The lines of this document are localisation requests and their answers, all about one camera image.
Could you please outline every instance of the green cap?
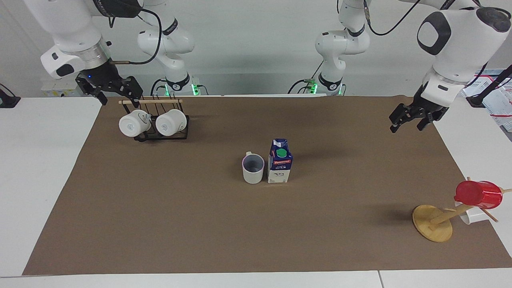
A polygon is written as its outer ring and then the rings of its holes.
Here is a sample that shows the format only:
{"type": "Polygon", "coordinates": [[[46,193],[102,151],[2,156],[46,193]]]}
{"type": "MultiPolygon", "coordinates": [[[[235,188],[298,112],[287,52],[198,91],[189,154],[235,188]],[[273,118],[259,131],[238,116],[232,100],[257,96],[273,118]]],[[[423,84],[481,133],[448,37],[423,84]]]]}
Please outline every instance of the green cap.
{"type": "Polygon", "coordinates": [[[288,152],[283,148],[278,149],[276,152],[278,153],[279,158],[284,158],[288,155],[288,152]]]}

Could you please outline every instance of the black metal rack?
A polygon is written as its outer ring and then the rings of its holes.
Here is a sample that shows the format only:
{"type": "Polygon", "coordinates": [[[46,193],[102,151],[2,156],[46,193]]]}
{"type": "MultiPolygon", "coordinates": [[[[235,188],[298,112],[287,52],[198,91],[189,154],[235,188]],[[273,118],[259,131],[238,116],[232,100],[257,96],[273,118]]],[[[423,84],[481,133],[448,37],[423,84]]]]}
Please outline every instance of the black metal rack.
{"type": "MultiPolygon", "coordinates": [[[[181,99],[152,99],[152,100],[145,100],[144,98],[142,100],[139,100],[140,107],[138,109],[134,110],[143,110],[146,113],[151,115],[151,128],[142,134],[135,136],[134,140],[139,142],[146,142],[146,141],[160,141],[160,140],[186,140],[188,138],[188,129],[190,127],[190,117],[188,115],[185,115],[187,119],[187,126],[182,131],[178,131],[176,134],[171,136],[164,136],[158,132],[156,128],[156,120],[158,116],[160,116],[160,110],[158,109],[158,105],[161,106],[161,109],[164,111],[164,113],[167,112],[167,109],[165,108],[164,104],[172,104],[173,109],[178,109],[181,112],[185,113],[183,111],[183,106],[181,105],[183,103],[183,100],[181,99]],[[155,105],[155,111],[156,113],[152,113],[147,105],[154,104],[155,105]]],[[[128,108],[128,105],[131,105],[130,100],[121,100],[119,101],[119,104],[123,105],[124,109],[126,110],[127,114],[130,114],[133,112],[133,110],[130,110],[128,108]]]]}

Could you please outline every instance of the round wooden base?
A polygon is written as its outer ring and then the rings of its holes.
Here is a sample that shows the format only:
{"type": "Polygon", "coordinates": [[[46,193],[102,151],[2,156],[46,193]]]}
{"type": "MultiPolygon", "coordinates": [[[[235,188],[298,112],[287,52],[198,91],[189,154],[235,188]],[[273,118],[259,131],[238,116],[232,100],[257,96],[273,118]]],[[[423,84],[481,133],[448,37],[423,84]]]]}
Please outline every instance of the round wooden base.
{"type": "Polygon", "coordinates": [[[426,239],[433,242],[446,242],[452,237],[452,223],[447,220],[441,224],[431,224],[430,220],[443,214],[443,211],[432,205],[420,205],[413,211],[413,222],[416,230],[426,239]]]}

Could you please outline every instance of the milk carton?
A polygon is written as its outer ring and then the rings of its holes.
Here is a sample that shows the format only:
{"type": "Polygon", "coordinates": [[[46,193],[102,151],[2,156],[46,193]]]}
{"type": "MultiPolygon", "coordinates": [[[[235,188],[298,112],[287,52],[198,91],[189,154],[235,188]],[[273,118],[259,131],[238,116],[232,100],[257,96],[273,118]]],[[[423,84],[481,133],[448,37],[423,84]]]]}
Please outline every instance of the milk carton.
{"type": "Polygon", "coordinates": [[[292,162],[293,156],[288,149],[288,140],[274,139],[268,155],[268,182],[288,182],[292,162]]]}

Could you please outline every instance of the white mug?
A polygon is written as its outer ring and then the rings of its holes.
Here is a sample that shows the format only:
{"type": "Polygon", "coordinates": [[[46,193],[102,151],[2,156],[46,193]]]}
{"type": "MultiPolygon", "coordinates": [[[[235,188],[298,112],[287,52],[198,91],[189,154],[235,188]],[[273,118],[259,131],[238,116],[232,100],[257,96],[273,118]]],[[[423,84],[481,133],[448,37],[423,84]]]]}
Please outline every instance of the white mug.
{"type": "Polygon", "coordinates": [[[263,168],[265,161],[258,154],[247,152],[242,159],[242,171],[244,180],[249,184],[257,184],[263,178],[263,168]]]}
{"type": "Polygon", "coordinates": [[[134,110],[119,120],[119,129],[128,137],[138,136],[151,128],[151,115],[142,110],[134,110]]]}
{"type": "Polygon", "coordinates": [[[156,122],[157,130],[164,136],[172,136],[187,127],[187,117],[178,109],[158,116],[156,122]]]}
{"type": "MultiPolygon", "coordinates": [[[[462,203],[460,202],[455,202],[455,207],[461,204],[462,203]]],[[[489,220],[490,218],[480,208],[474,207],[460,214],[460,219],[462,219],[462,221],[467,225],[470,225],[476,222],[489,220]]]]}

